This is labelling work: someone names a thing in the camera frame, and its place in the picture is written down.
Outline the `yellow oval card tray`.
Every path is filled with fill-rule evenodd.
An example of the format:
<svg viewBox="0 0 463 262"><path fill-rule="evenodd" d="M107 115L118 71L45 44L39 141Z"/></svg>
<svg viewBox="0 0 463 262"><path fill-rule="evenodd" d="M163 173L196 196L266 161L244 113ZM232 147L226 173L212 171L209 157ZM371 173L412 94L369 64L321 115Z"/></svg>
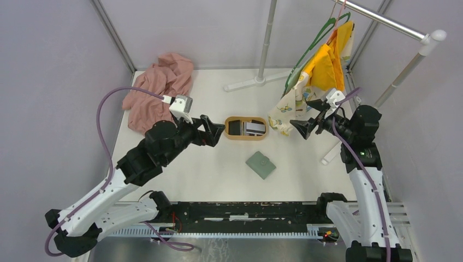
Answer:
<svg viewBox="0 0 463 262"><path fill-rule="evenodd" d="M266 120L261 117L230 116L224 124L225 136L230 140L263 140L269 129Z"/></svg>

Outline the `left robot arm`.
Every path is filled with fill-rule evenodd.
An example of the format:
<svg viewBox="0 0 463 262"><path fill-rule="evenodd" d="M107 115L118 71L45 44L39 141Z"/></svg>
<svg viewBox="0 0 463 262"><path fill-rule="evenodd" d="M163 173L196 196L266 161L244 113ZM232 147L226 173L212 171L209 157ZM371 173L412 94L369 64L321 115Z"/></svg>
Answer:
<svg viewBox="0 0 463 262"><path fill-rule="evenodd" d="M160 175L189 145L216 146L224 130L224 124L212 123L206 115L192 122L183 118L156 122L92 191L67 209L51 209L45 214L59 255L79 257L110 234L136 223L166 222L171 217L171 203L162 191L153 191L148 199L125 207L113 206Z"/></svg>

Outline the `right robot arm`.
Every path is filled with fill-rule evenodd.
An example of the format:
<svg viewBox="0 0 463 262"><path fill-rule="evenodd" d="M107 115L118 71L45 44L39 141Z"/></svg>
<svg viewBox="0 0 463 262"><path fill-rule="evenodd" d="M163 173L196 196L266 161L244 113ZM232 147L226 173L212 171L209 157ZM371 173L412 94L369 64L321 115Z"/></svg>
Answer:
<svg viewBox="0 0 463 262"><path fill-rule="evenodd" d="M309 101L316 118L290 123L307 139L311 132L327 131L341 142L341 159L357 197L359 219L348 203L334 193L319 197L315 214L323 223L333 222L346 245L346 261L413 261L412 251L401 247L390 220L384 195L382 162L374 143L382 115L369 105L354 110L350 119L338 115L341 102Z"/></svg>

